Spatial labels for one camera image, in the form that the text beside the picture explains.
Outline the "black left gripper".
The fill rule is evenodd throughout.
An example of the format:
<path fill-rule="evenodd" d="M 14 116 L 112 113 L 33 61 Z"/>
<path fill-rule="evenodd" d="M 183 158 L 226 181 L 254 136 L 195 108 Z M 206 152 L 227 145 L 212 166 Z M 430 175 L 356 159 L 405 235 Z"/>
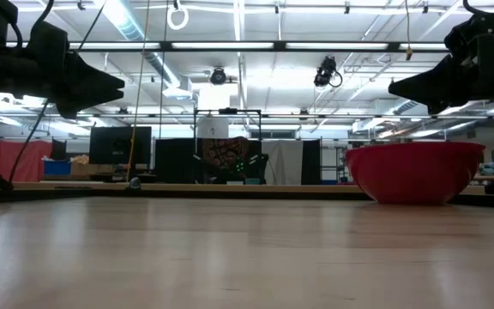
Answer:
<path fill-rule="evenodd" d="M 10 50 L 0 50 L 0 93 L 45 97 L 66 119 L 84 110 L 122 99 L 125 82 L 88 65 L 77 52 L 64 54 L 61 71 L 46 70 L 39 63 Z"/>

